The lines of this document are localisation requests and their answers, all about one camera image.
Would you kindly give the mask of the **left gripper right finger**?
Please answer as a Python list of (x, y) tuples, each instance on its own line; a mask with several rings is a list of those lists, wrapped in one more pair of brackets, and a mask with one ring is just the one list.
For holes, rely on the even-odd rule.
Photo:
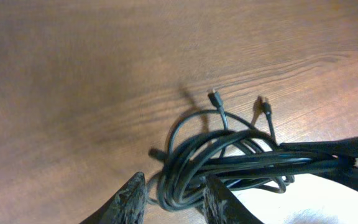
[(209, 224), (263, 224), (215, 176), (206, 178), (204, 218)]

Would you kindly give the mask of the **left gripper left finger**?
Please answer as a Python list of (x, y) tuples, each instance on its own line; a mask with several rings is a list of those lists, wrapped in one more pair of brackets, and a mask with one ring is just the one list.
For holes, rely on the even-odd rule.
[(136, 172), (105, 204), (80, 224), (143, 224), (146, 186), (143, 172)]

